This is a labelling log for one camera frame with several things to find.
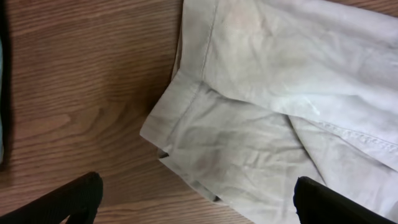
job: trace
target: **wood grain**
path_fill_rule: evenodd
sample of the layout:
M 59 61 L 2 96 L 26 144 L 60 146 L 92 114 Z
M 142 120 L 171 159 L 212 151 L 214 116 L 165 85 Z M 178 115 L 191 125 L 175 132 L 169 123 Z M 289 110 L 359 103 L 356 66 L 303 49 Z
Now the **wood grain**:
M 395 0 L 338 0 L 398 16 Z M 249 223 L 164 167 L 139 130 L 166 89 L 181 0 L 8 0 L 10 155 L 0 215 L 95 170 L 96 223 Z

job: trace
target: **brown wooden floor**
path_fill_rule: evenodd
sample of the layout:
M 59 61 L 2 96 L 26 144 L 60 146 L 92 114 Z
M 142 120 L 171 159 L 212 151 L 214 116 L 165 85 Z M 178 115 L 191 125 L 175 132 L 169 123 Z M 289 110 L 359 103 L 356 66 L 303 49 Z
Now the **brown wooden floor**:
M 338 0 L 398 16 L 396 0 Z M 166 89 L 182 0 L 8 0 L 12 147 L 0 215 L 91 170 L 96 223 L 248 223 L 207 202 L 139 136 Z

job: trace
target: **wrinkled fabric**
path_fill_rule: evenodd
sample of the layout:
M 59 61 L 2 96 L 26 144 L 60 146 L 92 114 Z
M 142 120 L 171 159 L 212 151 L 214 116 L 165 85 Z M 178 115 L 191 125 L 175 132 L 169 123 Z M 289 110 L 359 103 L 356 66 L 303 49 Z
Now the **wrinkled fabric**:
M 185 0 L 181 42 L 141 135 L 194 189 L 256 223 L 299 223 L 308 176 L 398 222 L 398 19 L 322 0 Z

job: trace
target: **folded garment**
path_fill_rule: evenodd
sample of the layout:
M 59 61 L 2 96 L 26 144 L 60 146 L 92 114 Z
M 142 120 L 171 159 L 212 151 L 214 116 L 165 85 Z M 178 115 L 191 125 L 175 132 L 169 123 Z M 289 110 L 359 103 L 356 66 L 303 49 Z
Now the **folded garment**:
M 185 0 L 141 135 L 211 200 L 299 223 L 308 176 L 398 222 L 398 19 L 322 0 Z

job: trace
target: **folded cloth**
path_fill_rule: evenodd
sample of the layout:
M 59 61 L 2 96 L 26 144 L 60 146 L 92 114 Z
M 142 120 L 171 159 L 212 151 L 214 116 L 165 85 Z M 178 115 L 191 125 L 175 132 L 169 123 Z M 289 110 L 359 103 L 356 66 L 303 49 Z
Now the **folded cloth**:
M 299 223 L 305 175 L 398 222 L 398 19 L 322 0 L 185 0 L 181 48 L 141 135 L 187 183 L 256 223 Z

